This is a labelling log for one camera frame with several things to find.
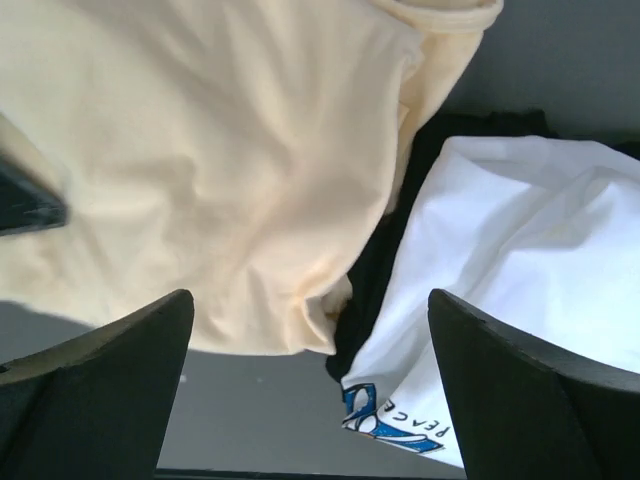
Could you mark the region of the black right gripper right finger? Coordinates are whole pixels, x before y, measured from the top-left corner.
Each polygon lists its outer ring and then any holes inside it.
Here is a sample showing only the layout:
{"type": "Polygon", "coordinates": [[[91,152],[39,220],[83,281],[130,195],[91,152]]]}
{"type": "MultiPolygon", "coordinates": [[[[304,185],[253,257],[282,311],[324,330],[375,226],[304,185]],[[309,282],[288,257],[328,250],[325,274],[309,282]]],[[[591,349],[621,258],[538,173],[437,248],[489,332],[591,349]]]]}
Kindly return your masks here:
{"type": "Polygon", "coordinates": [[[511,327],[445,290],[432,343],[470,479],[636,479],[639,376],[511,327]]]}

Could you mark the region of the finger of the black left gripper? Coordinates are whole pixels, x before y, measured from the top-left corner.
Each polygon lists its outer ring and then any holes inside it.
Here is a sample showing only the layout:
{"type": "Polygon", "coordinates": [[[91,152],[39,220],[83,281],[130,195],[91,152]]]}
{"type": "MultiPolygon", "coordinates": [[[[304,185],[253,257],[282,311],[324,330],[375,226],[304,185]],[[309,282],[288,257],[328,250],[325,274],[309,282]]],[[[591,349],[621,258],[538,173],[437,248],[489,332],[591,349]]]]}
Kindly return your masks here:
{"type": "Polygon", "coordinates": [[[65,202],[1,152],[1,235],[60,228],[67,224],[65,202]]]}

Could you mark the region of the white t shirt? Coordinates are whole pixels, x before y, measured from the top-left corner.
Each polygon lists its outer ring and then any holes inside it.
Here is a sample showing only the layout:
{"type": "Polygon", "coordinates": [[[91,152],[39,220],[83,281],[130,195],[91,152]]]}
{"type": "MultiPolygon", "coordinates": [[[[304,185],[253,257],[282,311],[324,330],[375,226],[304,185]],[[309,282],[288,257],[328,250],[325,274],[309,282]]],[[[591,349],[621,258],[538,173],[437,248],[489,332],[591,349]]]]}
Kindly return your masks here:
{"type": "Polygon", "coordinates": [[[536,136],[445,141],[375,297],[371,332],[340,383],[347,430],[458,467],[427,319],[435,289],[637,371],[637,158],[536,136]]]}

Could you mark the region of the cream yellow t shirt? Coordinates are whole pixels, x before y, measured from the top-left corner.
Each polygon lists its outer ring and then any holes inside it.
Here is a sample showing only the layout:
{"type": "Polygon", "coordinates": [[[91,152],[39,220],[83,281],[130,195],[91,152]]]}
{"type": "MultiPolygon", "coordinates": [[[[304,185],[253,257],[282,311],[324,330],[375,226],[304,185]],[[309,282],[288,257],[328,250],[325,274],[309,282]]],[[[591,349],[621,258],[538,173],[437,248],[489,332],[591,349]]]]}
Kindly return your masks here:
{"type": "Polygon", "coordinates": [[[190,345],[331,354],[349,269],[499,1],[5,1],[1,150],[65,204],[1,297],[101,326],[176,289],[190,345]]]}

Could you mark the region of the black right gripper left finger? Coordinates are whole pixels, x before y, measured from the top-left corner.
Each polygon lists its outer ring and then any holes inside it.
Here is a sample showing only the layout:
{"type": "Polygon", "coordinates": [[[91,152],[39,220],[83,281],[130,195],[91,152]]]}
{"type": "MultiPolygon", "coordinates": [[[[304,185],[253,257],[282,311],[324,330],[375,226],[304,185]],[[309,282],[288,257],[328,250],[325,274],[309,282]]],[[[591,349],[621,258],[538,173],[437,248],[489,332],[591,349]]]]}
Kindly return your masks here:
{"type": "Polygon", "coordinates": [[[4,479],[151,479],[194,321],[176,290],[1,366],[4,479]]]}

